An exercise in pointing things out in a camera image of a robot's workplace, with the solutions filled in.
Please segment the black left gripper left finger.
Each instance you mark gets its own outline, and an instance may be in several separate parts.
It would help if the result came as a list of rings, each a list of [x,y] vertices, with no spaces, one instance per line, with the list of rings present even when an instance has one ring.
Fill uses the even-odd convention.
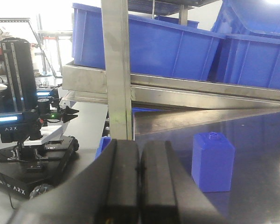
[[[10,224],[136,224],[139,150],[133,140],[111,140],[76,177],[16,210]]]

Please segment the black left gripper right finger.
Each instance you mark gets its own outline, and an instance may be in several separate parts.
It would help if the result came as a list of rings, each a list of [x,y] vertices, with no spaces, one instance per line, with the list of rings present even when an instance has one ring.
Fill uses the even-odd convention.
[[[226,224],[188,175],[169,141],[148,141],[141,156],[144,224]]]

